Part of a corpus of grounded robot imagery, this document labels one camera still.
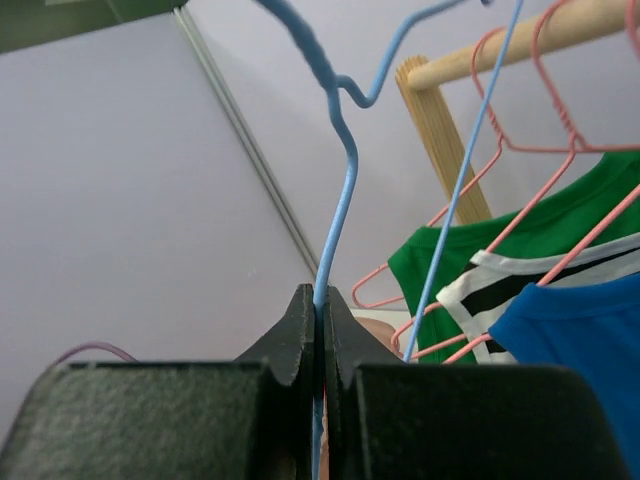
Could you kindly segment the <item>blue wire hanger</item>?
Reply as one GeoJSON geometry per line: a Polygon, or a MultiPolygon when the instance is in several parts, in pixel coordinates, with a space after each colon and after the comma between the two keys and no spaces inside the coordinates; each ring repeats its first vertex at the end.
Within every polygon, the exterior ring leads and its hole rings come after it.
{"type": "Polygon", "coordinates": [[[287,1],[258,5],[263,73],[290,115],[272,120],[264,140],[268,162],[317,253],[335,244],[330,283],[346,287],[364,263],[387,252],[401,233],[442,199],[434,177],[419,166],[404,139],[406,114],[391,104],[387,79],[405,40],[413,36],[443,53],[520,15],[518,1],[287,1]],[[314,59],[351,78],[372,100],[360,107],[336,95],[357,153],[344,147],[332,123],[314,59]]]}

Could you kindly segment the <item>striped black white tank top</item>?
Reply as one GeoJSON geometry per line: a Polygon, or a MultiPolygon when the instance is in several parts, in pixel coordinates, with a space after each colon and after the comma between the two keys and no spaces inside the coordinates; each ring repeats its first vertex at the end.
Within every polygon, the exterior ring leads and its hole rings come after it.
{"type": "MultiPolygon", "coordinates": [[[[437,294],[467,340],[484,334],[529,284],[542,279],[559,255],[514,259],[481,250],[464,273],[437,294]]],[[[582,287],[639,272],[637,233],[583,250],[554,279],[553,286],[582,287]]]]}

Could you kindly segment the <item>blue tank top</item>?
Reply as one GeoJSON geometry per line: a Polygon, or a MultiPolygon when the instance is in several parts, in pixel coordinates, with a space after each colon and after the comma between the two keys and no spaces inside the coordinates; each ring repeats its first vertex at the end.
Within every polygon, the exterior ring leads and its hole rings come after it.
{"type": "Polygon", "coordinates": [[[639,275],[597,285],[527,285],[488,334],[520,364],[579,373],[596,393],[639,477],[639,275]]]}

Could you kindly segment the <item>green tank top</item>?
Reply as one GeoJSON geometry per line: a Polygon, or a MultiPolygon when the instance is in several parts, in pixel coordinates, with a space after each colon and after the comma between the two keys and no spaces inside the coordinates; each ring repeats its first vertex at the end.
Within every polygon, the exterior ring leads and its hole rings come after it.
{"type": "MultiPolygon", "coordinates": [[[[464,273],[474,254],[481,250],[514,259],[557,255],[562,258],[638,184],[639,151],[606,153],[578,180],[536,203],[493,249],[489,248],[490,241],[502,234],[519,212],[451,227],[428,296],[429,303],[438,302],[437,294],[464,273]]],[[[412,317],[420,301],[440,230],[439,227],[419,228],[388,260],[412,317]]],[[[588,248],[635,233],[639,235],[639,201],[621,213],[588,248]]],[[[417,338],[418,350],[461,334],[461,329],[448,312],[439,306],[423,319],[417,338]]],[[[466,337],[424,355],[418,361],[442,363],[465,344],[466,337]]]]}

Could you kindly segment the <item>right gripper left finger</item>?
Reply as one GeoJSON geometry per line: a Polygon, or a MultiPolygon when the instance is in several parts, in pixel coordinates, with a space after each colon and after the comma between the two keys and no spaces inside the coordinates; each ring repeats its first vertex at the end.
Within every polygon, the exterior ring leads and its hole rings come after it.
{"type": "Polygon", "coordinates": [[[299,285],[282,318],[237,357],[259,369],[251,479],[309,479],[315,314],[313,287],[299,285]]]}

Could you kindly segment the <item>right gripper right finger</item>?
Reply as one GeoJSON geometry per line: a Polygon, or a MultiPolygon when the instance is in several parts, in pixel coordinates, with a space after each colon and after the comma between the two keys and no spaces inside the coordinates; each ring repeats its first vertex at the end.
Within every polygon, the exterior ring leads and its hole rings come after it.
{"type": "Polygon", "coordinates": [[[333,286],[323,314],[331,479],[394,479],[401,362],[352,315],[333,286]]]}

